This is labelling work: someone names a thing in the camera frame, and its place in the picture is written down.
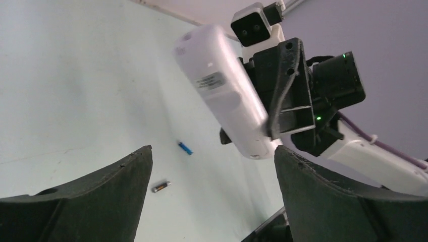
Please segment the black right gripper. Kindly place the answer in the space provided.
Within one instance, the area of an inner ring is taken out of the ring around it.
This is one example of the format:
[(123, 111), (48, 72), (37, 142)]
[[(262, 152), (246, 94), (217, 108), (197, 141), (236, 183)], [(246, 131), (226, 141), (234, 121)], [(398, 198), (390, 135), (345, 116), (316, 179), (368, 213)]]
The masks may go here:
[(291, 38), (242, 65), (267, 110), (268, 136), (290, 134), (297, 149), (315, 157), (344, 139), (339, 110), (365, 99), (352, 52), (306, 59), (302, 40)]

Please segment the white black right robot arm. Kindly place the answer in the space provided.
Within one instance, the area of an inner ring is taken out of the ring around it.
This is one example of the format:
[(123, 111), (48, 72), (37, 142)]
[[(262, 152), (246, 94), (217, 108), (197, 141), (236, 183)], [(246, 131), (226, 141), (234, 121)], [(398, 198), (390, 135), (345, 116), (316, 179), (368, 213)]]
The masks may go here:
[(427, 162), (363, 132), (341, 109), (362, 102), (365, 92), (352, 52), (306, 59), (292, 38), (255, 53), (248, 61), (228, 42), (219, 51), (225, 91), (238, 102), (218, 115), (222, 144), (244, 157), (271, 158), (283, 134), (314, 157), (334, 160), (395, 192), (427, 195)]

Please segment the silver AAA battery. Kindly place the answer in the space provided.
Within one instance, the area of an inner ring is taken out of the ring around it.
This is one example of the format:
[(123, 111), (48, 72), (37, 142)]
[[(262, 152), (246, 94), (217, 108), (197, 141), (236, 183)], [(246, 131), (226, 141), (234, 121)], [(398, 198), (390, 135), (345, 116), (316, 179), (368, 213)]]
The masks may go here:
[(157, 193), (157, 192), (159, 192), (159, 191), (161, 191), (161, 190), (169, 187), (170, 185), (171, 185), (170, 181), (163, 181), (163, 182), (161, 182), (159, 184), (156, 184), (154, 187), (152, 187), (151, 191), (153, 193)]

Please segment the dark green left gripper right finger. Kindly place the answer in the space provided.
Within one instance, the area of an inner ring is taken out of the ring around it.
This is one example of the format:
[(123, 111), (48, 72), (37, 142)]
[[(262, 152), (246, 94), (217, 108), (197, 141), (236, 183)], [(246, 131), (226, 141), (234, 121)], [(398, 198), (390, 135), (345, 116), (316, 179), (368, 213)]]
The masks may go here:
[(427, 241), (427, 198), (373, 187), (279, 146), (274, 163), (295, 241)]

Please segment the white remote control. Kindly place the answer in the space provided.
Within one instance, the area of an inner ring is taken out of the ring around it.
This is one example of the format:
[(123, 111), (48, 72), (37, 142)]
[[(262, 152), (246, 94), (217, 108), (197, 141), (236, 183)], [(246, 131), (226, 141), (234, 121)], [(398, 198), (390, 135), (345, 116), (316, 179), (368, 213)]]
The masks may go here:
[(238, 151), (254, 160), (273, 157), (281, 141), (267, 135), (266, 108), (223, 28), (198, 26), (175, 42), (173, 52), (179, 68)]

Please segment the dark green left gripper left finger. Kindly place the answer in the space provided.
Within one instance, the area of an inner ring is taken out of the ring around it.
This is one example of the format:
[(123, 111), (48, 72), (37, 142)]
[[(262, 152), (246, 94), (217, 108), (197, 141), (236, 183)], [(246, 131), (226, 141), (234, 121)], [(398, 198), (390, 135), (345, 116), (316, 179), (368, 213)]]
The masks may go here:
[(152, 147), (35, 195), (1, 199), (1, 241), (134, 241)]

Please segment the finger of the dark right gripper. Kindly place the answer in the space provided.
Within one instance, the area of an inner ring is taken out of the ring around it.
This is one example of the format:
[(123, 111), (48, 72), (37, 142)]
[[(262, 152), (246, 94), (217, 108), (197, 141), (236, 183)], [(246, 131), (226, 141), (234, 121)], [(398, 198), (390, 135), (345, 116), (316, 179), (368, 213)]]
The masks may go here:
[(222, 145), (227, 145), (232, 143), (231, 139), (229, 138), (229, 136), (227, 135), (227, 133), (224, 131), (223, 128), (220, 129), (219, 137)]

